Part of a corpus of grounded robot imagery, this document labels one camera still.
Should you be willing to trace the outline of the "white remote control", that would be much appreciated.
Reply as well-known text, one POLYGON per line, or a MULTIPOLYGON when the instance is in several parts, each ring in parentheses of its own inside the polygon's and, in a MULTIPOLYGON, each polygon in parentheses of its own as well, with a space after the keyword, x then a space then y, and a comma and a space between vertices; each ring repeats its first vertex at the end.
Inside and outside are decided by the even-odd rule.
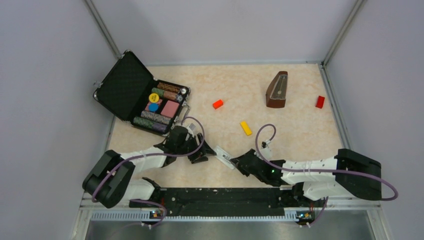
POLYGON ((215 158, 217 158, 221 163, 231 170, 235 168, 234 164, 231 162, 233 157, 228 152, 218 145, 214 148, 214 152, 216 153, 215 158))

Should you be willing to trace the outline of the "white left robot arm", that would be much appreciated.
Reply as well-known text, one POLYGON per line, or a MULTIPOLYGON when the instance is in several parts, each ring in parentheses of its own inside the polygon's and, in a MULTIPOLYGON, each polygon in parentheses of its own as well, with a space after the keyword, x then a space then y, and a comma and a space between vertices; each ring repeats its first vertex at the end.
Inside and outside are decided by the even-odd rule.
POLYGON ((133 174, 159 169, 179 157, 188 157, 192 164, 205 162, 217 153, 207 144, 204 135, 195 134, 188 126, 174 127, 167 137, 152 147, 129 153, 107 150, 82 182, 82 189, 94 202, 110 209, 122 200, 141 199, 147 206, 160 202, 159 186, 143 178, 139 187, 131 187, 133 174))

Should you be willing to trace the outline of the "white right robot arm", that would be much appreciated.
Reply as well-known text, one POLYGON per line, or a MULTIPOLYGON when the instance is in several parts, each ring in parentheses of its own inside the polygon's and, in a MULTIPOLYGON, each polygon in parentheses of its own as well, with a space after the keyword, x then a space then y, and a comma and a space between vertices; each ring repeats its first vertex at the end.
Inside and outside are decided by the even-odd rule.
POLYGON ((312 161, 262 160, 251 149, 230 159, 243 175, 255 176, 260 182, 273 187, 298 186, 293 200, 299 206, 324 197, 352 195, 368 201, 382 199, 381 164, 350 149, 341 148, 327 159, 312 161))

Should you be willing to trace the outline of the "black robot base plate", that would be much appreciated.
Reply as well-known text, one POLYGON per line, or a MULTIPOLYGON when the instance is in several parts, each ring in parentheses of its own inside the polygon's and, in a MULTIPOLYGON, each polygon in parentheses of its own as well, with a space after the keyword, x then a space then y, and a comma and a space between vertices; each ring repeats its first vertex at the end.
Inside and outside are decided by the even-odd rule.
POLYGON ((292 190, 267 188, 161 188, 151 202, 164 206, 170 217, 267 217, 283 216, 286 208, 323 207, 292 190))

